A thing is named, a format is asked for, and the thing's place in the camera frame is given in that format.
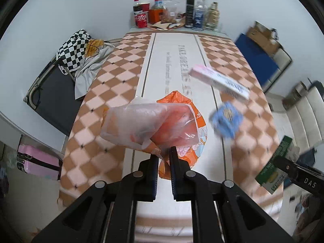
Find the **green white carton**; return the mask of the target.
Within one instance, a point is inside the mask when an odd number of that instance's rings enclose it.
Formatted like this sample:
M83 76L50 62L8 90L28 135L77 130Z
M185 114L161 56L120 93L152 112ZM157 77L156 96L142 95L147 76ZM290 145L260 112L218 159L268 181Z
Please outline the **green white carton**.
M257 183L265 188L270 194L273 194L288 176L284 170L275 166L275 159L278 157L279 159L287 159L296 162L299 159L299 150L300 148L294 145L293 139L285 135L268 163L255 177Z

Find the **orange snack wrapper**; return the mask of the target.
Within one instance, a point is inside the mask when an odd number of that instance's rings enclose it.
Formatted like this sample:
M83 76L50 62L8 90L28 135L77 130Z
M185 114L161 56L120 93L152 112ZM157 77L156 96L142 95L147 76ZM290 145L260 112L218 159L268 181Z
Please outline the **orange snack wrapper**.
M167 122L168 128L180 121L181 114L187 116L181 127L181 134L173 142L173 146L177 148L178 157L188 162L190 168L192 168L201 156L207 141L208 132L203 116L192 100L179 91L172 91L157 100L157 103L175 103L178 105L176 113Z

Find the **blue cartoon tissue pack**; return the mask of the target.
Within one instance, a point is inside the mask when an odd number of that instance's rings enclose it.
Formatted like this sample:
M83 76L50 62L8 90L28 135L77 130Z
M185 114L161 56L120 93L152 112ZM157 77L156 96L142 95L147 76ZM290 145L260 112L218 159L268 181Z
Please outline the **blue cartoon tissue pack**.
M234 139L243 122L243 115L227 101L209 116L209 121L217 134Z

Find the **clear plastic bag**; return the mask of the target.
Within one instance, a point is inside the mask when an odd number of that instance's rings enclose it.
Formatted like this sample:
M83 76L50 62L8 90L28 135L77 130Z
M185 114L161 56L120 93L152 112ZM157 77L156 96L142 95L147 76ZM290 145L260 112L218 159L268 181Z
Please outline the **clear plastic bag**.
M175 103L157 103L138 97L127 105L108 108L103 113L100 137L163 159L180 136L187 118L181 114L179 122L167 127L177 107Z

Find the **pink toothpaste box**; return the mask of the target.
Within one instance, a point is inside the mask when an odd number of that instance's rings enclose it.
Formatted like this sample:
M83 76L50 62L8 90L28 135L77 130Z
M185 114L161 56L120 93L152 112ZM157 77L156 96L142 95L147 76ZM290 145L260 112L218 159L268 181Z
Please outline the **pink toothpaste box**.
M240 101L248 101L250 91L239 82L228 76L219 73L212 68L197 65L190 70L190 75L201 82L204 82L212 87L215 87L221 92L232 95Z

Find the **white sofa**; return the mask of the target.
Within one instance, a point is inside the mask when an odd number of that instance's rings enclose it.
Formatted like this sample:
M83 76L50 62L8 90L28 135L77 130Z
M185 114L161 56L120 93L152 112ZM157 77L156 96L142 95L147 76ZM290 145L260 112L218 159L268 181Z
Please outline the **white sofa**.
M284 98L270 93L279 78L292 64L292 58L284 49L273 57L278 70L262 87L274 117L279 139L285 135L293 139L300 152L306 152L323 143L323 84L309 81L306 86L298 82Z

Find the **pink suitcase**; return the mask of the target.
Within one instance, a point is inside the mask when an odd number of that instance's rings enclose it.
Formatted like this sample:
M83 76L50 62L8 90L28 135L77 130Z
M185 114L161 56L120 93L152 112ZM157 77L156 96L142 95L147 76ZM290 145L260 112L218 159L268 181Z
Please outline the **pink suitcase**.
M60 180L62 160L30 145L18 147L16 166L27 174L33 174L51 180Z

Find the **blue mat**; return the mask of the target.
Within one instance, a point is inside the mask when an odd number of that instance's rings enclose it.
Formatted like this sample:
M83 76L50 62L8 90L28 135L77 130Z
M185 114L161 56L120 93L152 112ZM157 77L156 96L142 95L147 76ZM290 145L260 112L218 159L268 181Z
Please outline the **blue mat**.
M277 71L277 64L243 33L239 35L235 45L245 57L260 85L264 86Z

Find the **black folding cot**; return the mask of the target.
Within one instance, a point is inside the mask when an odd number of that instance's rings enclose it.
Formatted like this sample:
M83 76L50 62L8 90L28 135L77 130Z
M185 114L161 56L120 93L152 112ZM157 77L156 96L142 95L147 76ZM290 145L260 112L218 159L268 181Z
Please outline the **black folding cot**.
M84 97L75 98L75 82L53 58L35 79L24 102L57 130L69 136Z

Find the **grey cloth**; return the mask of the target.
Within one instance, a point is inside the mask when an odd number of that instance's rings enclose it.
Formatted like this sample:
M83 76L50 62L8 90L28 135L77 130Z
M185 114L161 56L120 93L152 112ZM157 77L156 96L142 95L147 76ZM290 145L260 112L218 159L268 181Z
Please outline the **grey cloth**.
M114 46L108 42L91 41L86 49L84 60L81 61L80 68L75 73L75 99L84 97L93 80L96 78L101 67L114 50Z

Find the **cardboard box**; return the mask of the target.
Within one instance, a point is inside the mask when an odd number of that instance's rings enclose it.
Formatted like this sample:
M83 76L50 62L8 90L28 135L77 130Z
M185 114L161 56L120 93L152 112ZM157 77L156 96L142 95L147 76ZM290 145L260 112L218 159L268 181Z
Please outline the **cardboard box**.
M276 54L281 47L278 42L277 30L268 29L257 21L255 21L253 27L248 29L246 36L255 42L269 56Z

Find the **black white checkered cloth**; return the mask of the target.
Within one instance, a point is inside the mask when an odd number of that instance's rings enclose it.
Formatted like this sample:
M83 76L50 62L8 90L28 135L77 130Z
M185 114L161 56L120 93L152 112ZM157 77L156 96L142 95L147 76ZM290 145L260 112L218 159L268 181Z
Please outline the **black white checkered cloth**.
M91 36L83 29L75 32L56 53L58 67L63 75L76 71L84 58L85 50Z

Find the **glass liquor bottle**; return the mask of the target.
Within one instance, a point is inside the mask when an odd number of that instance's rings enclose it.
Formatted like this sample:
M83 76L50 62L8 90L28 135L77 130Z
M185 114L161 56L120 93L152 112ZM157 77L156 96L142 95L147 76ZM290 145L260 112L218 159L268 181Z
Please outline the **glass liquor bottle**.
M218 26L218 21L220 17L220 12L218 10L218 3L211 3L207 11L207 17L205 21L205 28L209 30L216 30Z

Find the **clear water bottle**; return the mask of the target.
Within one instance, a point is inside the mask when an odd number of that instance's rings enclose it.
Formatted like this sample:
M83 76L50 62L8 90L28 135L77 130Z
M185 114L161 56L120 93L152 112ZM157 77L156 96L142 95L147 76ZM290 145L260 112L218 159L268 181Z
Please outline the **clear water bottle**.
M197 2L194 11L193 29L201 31L203 29L204 6L203 2Z

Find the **orange box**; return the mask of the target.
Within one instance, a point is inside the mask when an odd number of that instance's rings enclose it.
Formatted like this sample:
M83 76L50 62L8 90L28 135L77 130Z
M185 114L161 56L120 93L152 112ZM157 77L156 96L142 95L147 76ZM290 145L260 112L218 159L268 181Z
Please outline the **orange box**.
M161 21L163 9L150 9L148 11L148 21L150 24L155 24Z

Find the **cola bottle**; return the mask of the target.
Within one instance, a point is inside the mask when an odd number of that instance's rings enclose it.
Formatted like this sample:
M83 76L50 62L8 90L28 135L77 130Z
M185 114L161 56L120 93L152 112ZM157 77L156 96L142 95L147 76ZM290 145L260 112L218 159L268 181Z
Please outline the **cola bottle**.
M133 5L133 14L134 14L134 22L137 25L137 16L139 14L142 14L142 5L139 2L139 0L133 0L134 5Z

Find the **black tall can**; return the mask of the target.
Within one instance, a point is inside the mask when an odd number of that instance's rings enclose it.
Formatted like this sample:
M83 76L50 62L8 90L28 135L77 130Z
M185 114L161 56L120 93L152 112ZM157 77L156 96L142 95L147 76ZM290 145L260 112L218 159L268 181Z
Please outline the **black tall can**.
M193 27L194 0L186 0L185 24L186 28Z

